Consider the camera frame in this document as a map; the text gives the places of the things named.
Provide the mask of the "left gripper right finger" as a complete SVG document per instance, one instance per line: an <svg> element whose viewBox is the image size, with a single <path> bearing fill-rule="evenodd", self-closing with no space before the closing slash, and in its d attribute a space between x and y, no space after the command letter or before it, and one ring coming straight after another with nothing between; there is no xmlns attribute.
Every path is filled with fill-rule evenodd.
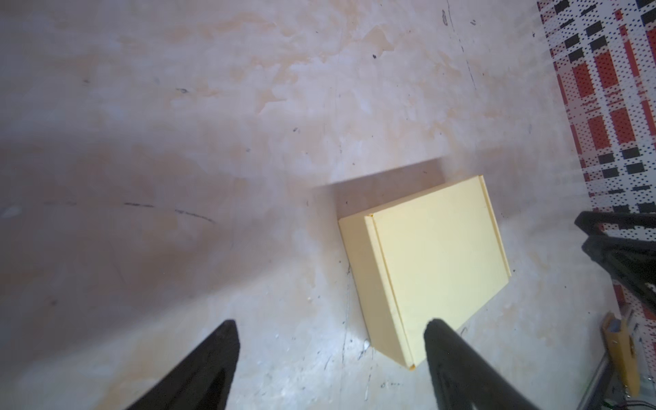
<svg viewBox="0 0 656 410"><path fill-rule="evenodd" d="M430 378L440 409L536 407L443 320L431 320L424 338Z"/></svg>

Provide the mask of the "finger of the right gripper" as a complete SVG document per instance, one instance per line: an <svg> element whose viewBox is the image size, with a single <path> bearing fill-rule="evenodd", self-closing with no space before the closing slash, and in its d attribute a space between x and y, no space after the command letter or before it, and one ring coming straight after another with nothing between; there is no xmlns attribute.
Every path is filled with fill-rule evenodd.
<svg viewBox="0 0 656 410"><path fill-rule="evenodd" d="M655 242L594 235L582 250L655 314Z"/></svg>
<svg viewBox="0 0 656 410"><path fill-rule="evenodd" d="M578 215L574 224L588 236L606 236L605 232L601 230L602 224L611 224L630 228L655 228L655 214L584 211Z"/></svg>

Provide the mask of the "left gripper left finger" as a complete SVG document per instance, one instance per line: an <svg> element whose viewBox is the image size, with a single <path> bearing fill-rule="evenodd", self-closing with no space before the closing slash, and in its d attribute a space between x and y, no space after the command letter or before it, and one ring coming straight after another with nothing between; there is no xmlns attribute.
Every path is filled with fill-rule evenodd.
<svg viewBox="0 0 656 410"><path fill-rule="evenodd" d="M224 321L131 409L224 409L240 343L237 324Z"/></svg>

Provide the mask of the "yellow paper box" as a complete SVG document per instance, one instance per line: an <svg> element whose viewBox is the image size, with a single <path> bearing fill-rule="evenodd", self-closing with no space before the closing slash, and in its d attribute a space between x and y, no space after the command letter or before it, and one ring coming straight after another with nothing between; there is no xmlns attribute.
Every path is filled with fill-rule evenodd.
<svg viewBox="0 0 656 410"><path fill-rule="evenodd" d="M512 276L485 179L442 184L338 222L372 347L408 369L433 319L460 328Z"/></svg>

